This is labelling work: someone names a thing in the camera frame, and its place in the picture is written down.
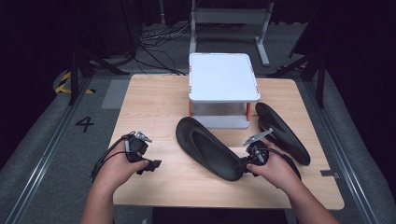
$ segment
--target gray carpet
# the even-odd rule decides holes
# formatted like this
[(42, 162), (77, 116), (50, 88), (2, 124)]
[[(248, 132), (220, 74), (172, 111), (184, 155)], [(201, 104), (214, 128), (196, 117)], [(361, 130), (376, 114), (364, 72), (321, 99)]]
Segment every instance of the gray carpet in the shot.
[[(263, 67), (258, 57), (252, 38), (257, 27), (243, 27), (239, 31), (230, 31), (219, 27), (204, 28), (198, 33), (197, 51), (200, 52), (242, 52), (249, 55), (253, 69), (258, 76), (275, 72), (280, 65), (294, 62), (298, 56), (288, 58), (295, 41), (304, 26), (271, 25), (264, 40), (271, 65)], [(177, 70), (188, 71), (188, 36), (170, 40), (160, 47), (150, 48), (166, 51), (176, 64)], [(152, 51), (159, 61), (172, 67), (168, 56), (159, 51)], [(136, 58), (139, 61), (159, 65), (145, 51), (139, 50)], [(167, 71), (150, 68), (143, 64), (137, 66), (135, 61), (121, 66), (131, 74), (159, 74)], [(317, 105), (311, 100), (312, 83), (304, 83), (299, 79), (299, 72), (292, 71), (285, 77), (293, 78), (303, 96), (307, 111), (317, 131), (318, 138), (332, 170), (340, 175), (336, 182), (344, 197), (345, 208), (332, 213), (342, 223), (370, 223), (363, 215), (358, 200), (352, 194), (340, 161), (334, 156), (332, 139), (321, 121)], [(120, 106), (127, 84), (131, 76), (115, 76), (106, 70), (97, 71), (89, 82), (89, 89), (95, 94), (82, 94), (75, 105), (70, 122), (64, 128), (59, 139), (56, 153), (44, 174), (41, 183), (30, 202), (22, 211), (20, 223), (77, 223), (85, 203), (93, 164), (107, 149), (114, 126), (120, 112)], [(68, 108), (69, 95), (59, 93), (46, 112), (40, 117), (31, 131), (25, 136), (6, 166), (0, 171), (0, 222), (7, 220), (14, 204), (18, 200), (24, 186), (29, 180), (37, 163), (42, 159), (48, 143), (61, 122), (64, 111)], [(331, 121), (338, 141), (343, 146), (346, 158), (353, 167), (361, 188), (375, 214), (376, 223), (394, 223), (396, 220), (395, 203), (389, 192), (387, 182), (378, 170), (375, 162), (365, 148), (345, 105), (334, 87), (330, 76), (326, 77), (324, 92), (324, 112)], [(80, 120), (91, 117), (94, 125), (87, 132), (83, 126), (77, 126)], [(150, 223), (151, 207), (116, 206), (116, 223)], [(289, 223), (296, 223), (291, 210), (285, 211)]]

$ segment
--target white box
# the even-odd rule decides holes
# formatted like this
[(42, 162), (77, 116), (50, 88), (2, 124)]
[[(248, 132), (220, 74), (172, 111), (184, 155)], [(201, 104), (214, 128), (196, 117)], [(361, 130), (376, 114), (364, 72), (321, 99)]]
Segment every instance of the white box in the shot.
[(261, 98), (249, 57), (192, 53), (189, 97), (190, 116), (206, 128), (246, 129), (250, 103)]

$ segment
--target person's left hand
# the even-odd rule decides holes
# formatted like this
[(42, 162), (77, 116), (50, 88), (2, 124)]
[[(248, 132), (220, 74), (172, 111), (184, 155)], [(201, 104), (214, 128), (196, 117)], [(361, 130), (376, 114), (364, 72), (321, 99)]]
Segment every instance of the person's left hand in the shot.
[[(109, 158), (118, 152), (125, 151), (125, 142), (120, 141), (113, 150), (106, 156)], [(137, 161), (130, 163), (125, 153), (113, 156), (100, 169), (97, 177), (93, 181), (94, 185), (100, 185), (101, 189), (114, 192), (119, 186), (125, 183), (135, 172), (144, 169), (149, 164), (148, 161)]]

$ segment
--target wooden table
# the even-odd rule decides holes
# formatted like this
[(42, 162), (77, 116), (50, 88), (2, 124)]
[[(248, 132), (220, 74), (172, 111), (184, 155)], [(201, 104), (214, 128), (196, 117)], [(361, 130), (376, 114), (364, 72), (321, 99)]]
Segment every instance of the wooden table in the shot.
[[(293, 129), (311, 155), (311, 164), (297, 164), (303, 182), (328, 209), (342, 209), (344, 201), (329, 170), (301, 95), (293, 80), (258, 78), (262, 98)], [(290, 208), (285, 193), (264, 178), (245, 174), (230, 182), (213, 175), (188, 156), (176, 140), (176, 126), (189, 114), (189, 78), (134, 75), (120, 111), (111, 143), (130, 131), (153, 140), (144, 155), (163, 163), (155, 172), (133, 175), (114, 195), (115, 204), (229, 208)], [(258, 116), (251, 104), (250, 126), (245, 130), (210, 130), (239, 157), (242, 143), (258, 133)]]

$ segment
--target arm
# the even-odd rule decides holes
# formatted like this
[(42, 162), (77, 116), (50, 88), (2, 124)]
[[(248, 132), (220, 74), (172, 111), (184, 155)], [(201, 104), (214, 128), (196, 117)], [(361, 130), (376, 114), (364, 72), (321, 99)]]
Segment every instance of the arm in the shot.
[[(273, 143), (269, 143), (267, 146), (282, 152)], [(282, 189), (288, 195), (291, 207), (302, 223), (338, 223), (289, 165), (275, 153), (270, 154), (270, 158), (264, 166), (248, 164), (247, 168)]]
[[(125, 151), (124, 141), (117, 144), (107, 157), (120, 151)], [(129, 163), (124, 153), (106, 161), (92, 184), (80, 223), (112, 223), (114, 192), (148, 164), (147, 161)]]

